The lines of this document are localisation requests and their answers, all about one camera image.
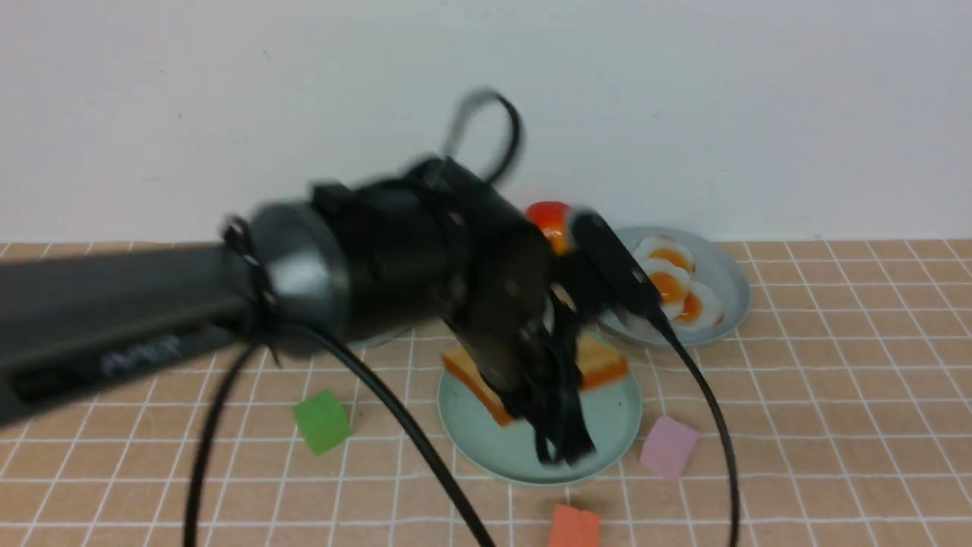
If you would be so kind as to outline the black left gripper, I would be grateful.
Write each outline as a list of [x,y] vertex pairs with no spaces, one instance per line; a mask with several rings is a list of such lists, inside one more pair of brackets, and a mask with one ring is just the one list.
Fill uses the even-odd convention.
[[311,186],[311,205],[341,252],[336,318],[317,330],[340,342],[439,318],[486,382],[511,396],[535,432],[542,465],[596,451],[581,405],[581,318],[550,294],[554,252],[499,191],[450,160],[424,160],[352,188]]

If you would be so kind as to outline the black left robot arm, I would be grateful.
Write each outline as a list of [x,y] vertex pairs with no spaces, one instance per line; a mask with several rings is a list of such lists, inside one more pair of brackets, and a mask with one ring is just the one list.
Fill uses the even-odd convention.
[[218,245],[4,264],[2,424],[14,425],[233,340],[294,358],[441,319],[539,460],[593,454],[558,327],[554,256],[532,222],[455,160],[351,189],[320,183],[233,221]]

